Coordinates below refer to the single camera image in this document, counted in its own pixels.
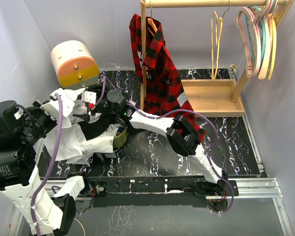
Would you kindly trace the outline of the white button-up shirt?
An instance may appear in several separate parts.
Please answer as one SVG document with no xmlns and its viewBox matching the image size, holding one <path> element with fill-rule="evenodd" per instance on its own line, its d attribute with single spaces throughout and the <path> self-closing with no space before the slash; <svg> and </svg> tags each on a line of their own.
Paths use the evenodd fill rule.
<svg viewBox="0 0 295 236">
<path fill-rule="evenodd" d="M 66 89 L 66 94 L 75 102 L 72 113 L 69 115 L 71 127 L 61 129 L 61 138 L 59 149 L 57 152 L 57 161 L 67 161 L 71 164 L 86 164 L 89 165 L 89 158 L 95 153 L 113 153 L 114 136 L 108 136 L 106 132 L 98 138 L 87 141 L 82 133 L 79 122 L 81 118 L 74 115 L 83 115 L 87 112 L 85 103 L 78 100 L 78 95 L 83 91 L 83 88 L 78 90 Z"/>
</svg>

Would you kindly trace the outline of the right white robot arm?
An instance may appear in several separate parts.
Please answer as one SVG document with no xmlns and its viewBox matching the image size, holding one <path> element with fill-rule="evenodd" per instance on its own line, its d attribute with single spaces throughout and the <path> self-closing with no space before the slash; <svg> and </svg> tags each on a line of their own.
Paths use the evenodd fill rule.
<svg viewBox="0 0 295 236">
<path fill-rule="evenodd" d="M 170 111 L 162 116 L 148 114 L 135 107 L 119 90 L 102 91 L 100 97 L 90 89 L 82 93 L 87 118 L 96 113 L 115 116 L 117 123 L 136 130 L 147 130 L 166 137 L 175 153 L 190 158 L 202 171 L 205 183 L 201 193 L 225 196 L 228 175 L 218 167 L 202 146 L 203 129 L 196 130 L 182 115 L 183 109 Z"/>
</svg>

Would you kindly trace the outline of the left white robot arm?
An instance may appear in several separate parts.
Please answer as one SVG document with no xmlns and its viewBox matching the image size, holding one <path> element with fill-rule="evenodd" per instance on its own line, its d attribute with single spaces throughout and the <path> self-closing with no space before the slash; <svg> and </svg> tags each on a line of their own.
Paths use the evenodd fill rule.
<svg viewBox="0 0 295 236">
<path fill-rule="evenodd" d="M 56 125 L 38 102 L 26 109 L 13 100 L 0 102 L 0 192 L 19 209 L 35 236 L 67 235 L 77 196 L 92 189 L 82 173 L 71 175 L 52 197 L 39 187 L 34 145 Z"/>
</svg>

